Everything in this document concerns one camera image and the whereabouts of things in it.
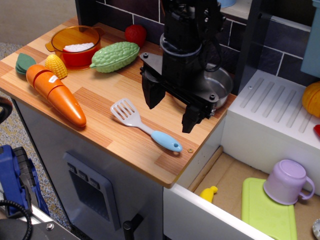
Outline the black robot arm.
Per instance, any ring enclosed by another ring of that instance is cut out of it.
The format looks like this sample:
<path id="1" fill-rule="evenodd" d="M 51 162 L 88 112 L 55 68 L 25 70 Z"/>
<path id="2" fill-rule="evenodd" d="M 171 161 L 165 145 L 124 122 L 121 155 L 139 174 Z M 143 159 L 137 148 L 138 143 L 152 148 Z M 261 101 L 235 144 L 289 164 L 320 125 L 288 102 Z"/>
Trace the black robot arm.
<path id="1" fill-rule="evenodd" d="M 150 109 L 166 93 L 183 102 L 182 132 L 214 115 L 220 99 L 209 79 L 222 63 L 216 34 L 226 18 L 216 0 L 163 0 L 162 55 L 143 53 L 142 90 Z"/>

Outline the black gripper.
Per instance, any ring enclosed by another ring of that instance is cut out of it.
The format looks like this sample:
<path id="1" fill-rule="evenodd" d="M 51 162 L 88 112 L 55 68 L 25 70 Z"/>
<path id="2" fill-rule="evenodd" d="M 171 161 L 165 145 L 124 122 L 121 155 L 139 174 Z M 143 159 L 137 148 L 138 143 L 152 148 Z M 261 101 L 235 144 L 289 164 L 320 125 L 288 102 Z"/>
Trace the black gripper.
<path id="1" fill-rule="evenodd" d="M 153 109 L 165 97 L 166 93 L 178 94 L 187 78 L 198 70 L 214 72 L 216 65 L 209 62 L 211 45 L 199 40 L 183 39 L 174 42 L 160 38 L 162 55 L 144 52 L 140 55 L 143 66 L 142 90 L 149 109 Z M 182 117 L 182 132 L 190 133 L 196 124 L 204 118 L 214 115 L 216 109 L 204 111 L 197 105 L 188 105 Z"/>

